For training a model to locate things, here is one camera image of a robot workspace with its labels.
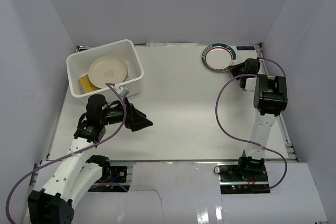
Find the white plate with teal rim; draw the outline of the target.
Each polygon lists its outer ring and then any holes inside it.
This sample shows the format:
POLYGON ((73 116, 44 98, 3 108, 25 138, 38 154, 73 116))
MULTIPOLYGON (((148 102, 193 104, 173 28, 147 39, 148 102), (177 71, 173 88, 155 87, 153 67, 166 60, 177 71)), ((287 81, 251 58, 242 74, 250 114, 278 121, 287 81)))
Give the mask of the white plate with teal rim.
POLYGON ((237 56, 235 50, 224 43, 214 43, 208 45, 202 52, 202 64, 210 71, 215 73, 223 73, 228 71, 228 67, 232 66, 237 56))

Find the scoop-shaped woven bamboo tray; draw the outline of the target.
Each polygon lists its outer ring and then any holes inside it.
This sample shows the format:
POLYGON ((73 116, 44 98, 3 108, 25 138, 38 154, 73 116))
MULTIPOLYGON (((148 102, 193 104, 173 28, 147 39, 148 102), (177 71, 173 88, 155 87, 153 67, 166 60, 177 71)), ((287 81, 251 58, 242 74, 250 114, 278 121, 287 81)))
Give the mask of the scoop-shaped woven bamboo tray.
POLYGON ((84 93, 90 93, 90 92, 94 92, 97 90, 97 87, 94 86, 91 81, 89 80, 88 75, 83 76, 82 78, 80 78, 78 80, 82 90, 84 93))

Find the white plate orange sunburst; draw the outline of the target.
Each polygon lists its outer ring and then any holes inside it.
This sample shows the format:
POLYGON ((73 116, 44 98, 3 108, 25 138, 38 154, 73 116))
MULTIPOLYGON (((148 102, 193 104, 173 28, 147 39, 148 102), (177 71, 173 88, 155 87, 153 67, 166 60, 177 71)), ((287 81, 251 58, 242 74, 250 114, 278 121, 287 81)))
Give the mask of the white plate orange sunburst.
POLYGON ((134 67, 132 61, 126 61, 127 68, 128 68, 128 74, 125 78, 125 81, 130 81, 134 78, 134 67))

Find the cream plain plate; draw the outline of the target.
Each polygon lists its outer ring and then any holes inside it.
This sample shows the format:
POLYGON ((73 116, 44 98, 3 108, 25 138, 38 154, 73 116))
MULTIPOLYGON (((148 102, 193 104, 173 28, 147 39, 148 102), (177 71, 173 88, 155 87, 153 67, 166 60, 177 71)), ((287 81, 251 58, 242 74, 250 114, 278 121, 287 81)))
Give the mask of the cream plain plate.
POLYGON ((103 56, 95 60, 88 70, 90 82, 103 89, 106 83, 122 83, 128 76, 128 66, 125 61, 116 56, 103 56))

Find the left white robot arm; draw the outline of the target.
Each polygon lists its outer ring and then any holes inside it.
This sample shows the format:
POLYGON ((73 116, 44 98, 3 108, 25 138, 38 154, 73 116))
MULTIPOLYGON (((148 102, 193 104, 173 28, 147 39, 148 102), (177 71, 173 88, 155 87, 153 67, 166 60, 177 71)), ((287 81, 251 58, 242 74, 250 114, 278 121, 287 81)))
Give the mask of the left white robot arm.
POLYGON ((96 144, 106 133, 106 126, 123 123, 132 132, 153 125, 146 115, 127 98, 108 104, 101 94, 88 98, 86 112, 81 115, 74 133, 68 158, 62 160, 40 190, 28 196, 31 223, 71 223, 75 207, 97 182, 112 181, 110 159, 96 155, 96 144))

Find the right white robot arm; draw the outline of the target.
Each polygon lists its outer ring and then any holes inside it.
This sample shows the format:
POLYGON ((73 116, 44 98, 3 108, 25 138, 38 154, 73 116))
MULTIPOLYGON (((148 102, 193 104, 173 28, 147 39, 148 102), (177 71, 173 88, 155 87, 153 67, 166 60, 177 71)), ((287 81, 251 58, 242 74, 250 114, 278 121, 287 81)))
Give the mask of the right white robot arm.
POLYGON ((228 70, 244 91, 254 93, 254 126, 237 168, 238 177, 247 182, 264 169, 264 147, 273 124, 288 104, 287 80, 285 74, 272 77, 259 73, 259 58, 248 58, 243 63, 229 66, 228 70))

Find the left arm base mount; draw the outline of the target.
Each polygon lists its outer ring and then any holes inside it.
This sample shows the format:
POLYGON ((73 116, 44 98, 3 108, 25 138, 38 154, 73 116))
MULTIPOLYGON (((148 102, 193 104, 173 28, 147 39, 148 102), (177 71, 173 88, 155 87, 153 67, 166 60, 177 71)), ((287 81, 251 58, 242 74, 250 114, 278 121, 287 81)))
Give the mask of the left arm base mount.
POLYGON ((103 173, 90 189, 90 192, 97 193, 126 193, 129 190, 127 182, 128 168, 126 166, 111 166, 103 173))

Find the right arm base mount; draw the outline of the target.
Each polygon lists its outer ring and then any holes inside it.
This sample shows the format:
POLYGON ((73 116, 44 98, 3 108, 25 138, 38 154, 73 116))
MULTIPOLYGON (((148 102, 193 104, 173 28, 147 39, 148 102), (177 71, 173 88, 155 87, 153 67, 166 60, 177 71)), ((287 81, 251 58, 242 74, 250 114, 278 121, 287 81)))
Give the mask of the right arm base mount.
POLYGON ((214 167, 214 173, 219 178, 222 195, 270 193, 265 166, 260 172, 240 172, 238 165, 217 165, 214 167))

